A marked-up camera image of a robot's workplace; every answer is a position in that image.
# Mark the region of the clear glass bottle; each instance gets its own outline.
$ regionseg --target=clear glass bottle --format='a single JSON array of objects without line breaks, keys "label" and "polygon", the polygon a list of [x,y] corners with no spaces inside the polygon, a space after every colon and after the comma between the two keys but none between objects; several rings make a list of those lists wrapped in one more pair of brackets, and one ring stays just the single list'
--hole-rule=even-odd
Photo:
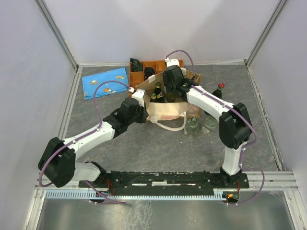
[{"label": "clear glass bottle", "polygon": [[210,135],[213,133],[213,131],[216,129],[216,127],[219,125],[219,122],[211,115],[209,115],[202,126],[202,131],[206,135]]},{"label": "clear glass bottle", "polygon": [[183,132],[189,138],[193,138],[196,136],[197,131],[198,131],[198,120],[196,117],[192,117],[189,121],[187,121]]}]

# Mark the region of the beige bag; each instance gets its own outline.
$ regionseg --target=beige bag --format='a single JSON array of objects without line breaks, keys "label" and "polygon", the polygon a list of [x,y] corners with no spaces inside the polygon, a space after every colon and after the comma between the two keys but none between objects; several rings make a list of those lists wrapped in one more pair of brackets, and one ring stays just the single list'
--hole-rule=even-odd
[{"label": "beige bag", "polygon": [[[191,79],[193,77],[193,72],[187,70],[185,77]],[[197,83],[201,81],[201,75],[196,74],[194,80]],[[190,117],[199,117],[200,108],[191,105],[190,103],[184,102],[181,99],[176,100],[174,103],[152,103],[150,102],[150,94],[154,92],[155,84],[161,83],[161,89],[164,92],[164,83],[163,83],[163,73],[158,73],[156,75],[150,76],[146,81],[142,82],[137,86],[137,89],[146,90],[145,102],[146,110],[149,114],[147,120],[157,124],[158,126],[165,128],[171,131],[180,131],[184,128],[187,118]],[[184,124],[179,128],[170,128],[160,124],[158,121],[174,120],[179,117],[184,117]]]}]

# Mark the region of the bottle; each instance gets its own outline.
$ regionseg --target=bottle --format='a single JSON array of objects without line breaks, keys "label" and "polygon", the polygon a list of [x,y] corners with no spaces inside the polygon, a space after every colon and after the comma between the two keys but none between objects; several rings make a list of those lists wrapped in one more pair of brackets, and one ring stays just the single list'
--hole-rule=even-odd
[{"label": "bottle", "polygon": [[154,93],[157,95],[157,101],[160,103],[164,102],[164,95],[161,89],[161,83],[157,82],[155,85]]},{"label": "bottle", "polygon": [[189,138],[193,138],[196,136],[196,133],[198,131],[198,120],[196,117],[192,117],[184,127],[184,134],[188,136]]},{"label": "bottle", "polygon": [[158,102],[157,95],[154,92],[150,95],[150,102]]},{"label": "bottle", "polygon": [[[216,96],[217,98],[222,98],[222,89],[225,87],[224,83],[219,83],[217,86],[217,89],[212,93],[212,95]],[[216,127],[219,125],[218,120],[216,120],[213,116],[211,116],[209,113],[205,112],[209,116],[205,119],[205,122],[202,126],[202,131],[206,135],[210,135],[213,133],[213,131],[216,129]]]}]

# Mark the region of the blue cloth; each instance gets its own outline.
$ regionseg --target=blue cloth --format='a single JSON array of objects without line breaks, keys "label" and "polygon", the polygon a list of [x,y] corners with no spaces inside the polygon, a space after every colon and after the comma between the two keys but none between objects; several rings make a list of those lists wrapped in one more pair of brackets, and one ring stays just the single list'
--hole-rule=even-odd
[{"label": "blue cloth", "polygon": [[[82,78],[84,99],[92,99],[96,88],[104,81],[121,81],[128,85],[128,78],[125,68],[114,69],[104,73],[97,73]],[[109,95],[127,90],[122,84],[115,82],[102,85],[96,93],[96,97]]]}]

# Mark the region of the floor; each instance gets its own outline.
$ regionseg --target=floor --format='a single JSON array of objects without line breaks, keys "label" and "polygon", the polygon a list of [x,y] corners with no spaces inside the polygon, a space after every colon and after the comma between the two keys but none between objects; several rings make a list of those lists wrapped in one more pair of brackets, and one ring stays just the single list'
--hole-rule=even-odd
[{"label": "floor", "polygon": [[[82,70],[82,77],[117,68],[119,67],[86,67]],[[213,92],[217,84],[223,82],[223,99],[234,104],[242,102],[247,106],[251,122],[259,135],[259,142],[246,150],[244,167],[276,171],[273,152],[245,66],[204,65],[196,66],[196,72],[202,74],[201,86],[204,89]],[[97,104],[102,117],[120,107],[127,96],[127,92],[121,92],[98,98]],[[205,117],[206,114],[203,113],[199,119],[200,124]],[[93,100],[83,98],[80,81],[66,137],[77,135],[98,122]],[[165,124],[179,127],[182,122],[183,120],[173,120]],[[131,125],[127,132],[91,149],[78,161],[96,161],[107,171],[219,171],[224,160],[223,151],[224,145],[219,139],[218,130],[210,136],[199,130],[194,139],[189,139],[183,131],[167,131],[147,122]]]},{"label": "floor", "polygon": [[[252,196],[241,192],[242,199]],[[262,192],[256,202],[128,200],[94,205],[87,200],[45,199],[37,230],[294,230],[282,191]]]}]

